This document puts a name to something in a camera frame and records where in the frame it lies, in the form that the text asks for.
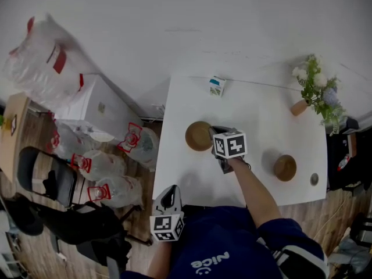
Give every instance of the flower vase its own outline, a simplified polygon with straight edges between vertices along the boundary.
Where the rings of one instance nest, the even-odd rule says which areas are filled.
[[[294,116],[298,116],[298,115],[302,114],[307,109],[308,106],[309,105],[307,104],[306,100],[304,100],[304,99],[300,100],[296,104],[292,105],[291,113]]]

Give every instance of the small wooden bowl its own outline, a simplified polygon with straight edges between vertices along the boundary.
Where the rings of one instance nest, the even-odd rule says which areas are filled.
[[[297,164],[291,155],[282,155],[274,164],[274,174],[280,181],[288,182],[293,179],[297,171]]]
[[[195,151],[205,151],[212,146],[209,136],[210,125],[204,121],[192,123],[186,130],[185,139],[187,145]]]

